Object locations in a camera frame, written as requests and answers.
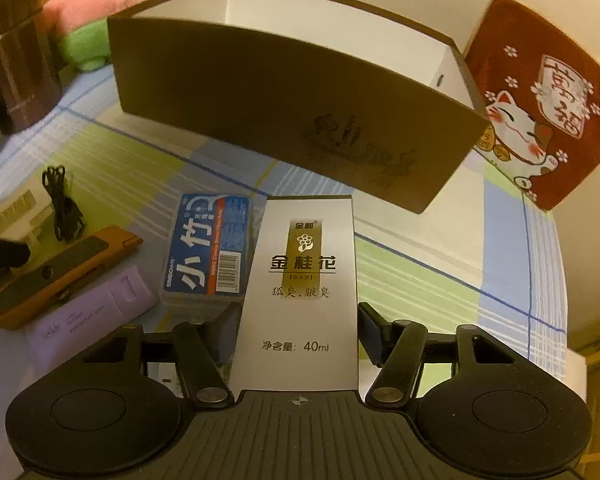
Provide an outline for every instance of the stuffed toy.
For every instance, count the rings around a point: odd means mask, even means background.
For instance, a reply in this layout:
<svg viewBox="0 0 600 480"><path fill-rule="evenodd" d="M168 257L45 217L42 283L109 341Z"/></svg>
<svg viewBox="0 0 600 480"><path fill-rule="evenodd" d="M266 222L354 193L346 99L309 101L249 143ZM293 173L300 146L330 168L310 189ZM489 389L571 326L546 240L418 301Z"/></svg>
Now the stuffed toy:
<svg viewBox="0 0 600 480"><path fill-rule="evenodd" d="M49 0L42 13L64 59L89 71L103 66L110 54L107 16L144 1Z"/></svg>

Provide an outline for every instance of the brown tumbler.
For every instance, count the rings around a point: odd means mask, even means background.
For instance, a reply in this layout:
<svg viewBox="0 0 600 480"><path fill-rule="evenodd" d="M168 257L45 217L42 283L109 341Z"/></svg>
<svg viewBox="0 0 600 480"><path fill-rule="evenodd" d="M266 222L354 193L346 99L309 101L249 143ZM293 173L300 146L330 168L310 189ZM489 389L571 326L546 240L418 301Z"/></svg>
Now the brown tumbler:
<svg viewBox="0 0 600 480"><path fill-rule="evenodd" d="M33 126L62 95L41 11L40 0L0 0L0 130L4 134Z"/></svg>

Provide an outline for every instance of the open cardboard box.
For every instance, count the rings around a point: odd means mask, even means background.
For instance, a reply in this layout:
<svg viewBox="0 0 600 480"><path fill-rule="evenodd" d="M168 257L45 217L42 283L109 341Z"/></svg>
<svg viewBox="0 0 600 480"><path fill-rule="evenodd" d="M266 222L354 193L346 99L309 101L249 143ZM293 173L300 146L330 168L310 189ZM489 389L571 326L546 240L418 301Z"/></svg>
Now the open cardboard box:
<svg viewBox="0 0 600 480"><path fill-rule="evenodd" d="M125 112L417 213L489 124L451 38L355 0L149 0L109 35Z"/></svg>

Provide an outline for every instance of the red card with cat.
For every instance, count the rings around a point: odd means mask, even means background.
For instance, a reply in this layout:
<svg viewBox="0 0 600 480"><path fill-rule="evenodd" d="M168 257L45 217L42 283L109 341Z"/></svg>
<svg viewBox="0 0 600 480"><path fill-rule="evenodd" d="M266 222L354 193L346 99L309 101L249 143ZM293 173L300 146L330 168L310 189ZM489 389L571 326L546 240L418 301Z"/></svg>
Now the red card with cat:
<svg viewBox="0 0 600 480"><path fill-rule="evenodd" d="M514 0L492 1L466 62L491 119L476 151L554 208L600 163L600 65Z"/></svg>

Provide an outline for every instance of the orange tool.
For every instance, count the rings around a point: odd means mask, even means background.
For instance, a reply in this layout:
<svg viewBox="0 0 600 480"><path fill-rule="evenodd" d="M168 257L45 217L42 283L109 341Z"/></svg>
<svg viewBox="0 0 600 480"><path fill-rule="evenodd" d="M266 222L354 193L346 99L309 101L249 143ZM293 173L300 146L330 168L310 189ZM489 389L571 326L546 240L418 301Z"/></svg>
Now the orange tool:
<svg viewBox="0 0 600 480"><path fill-rule="evenodd" d="M124 260L142 238L117 226L79 240L0 289L0 327L14 330Z"/></svg>

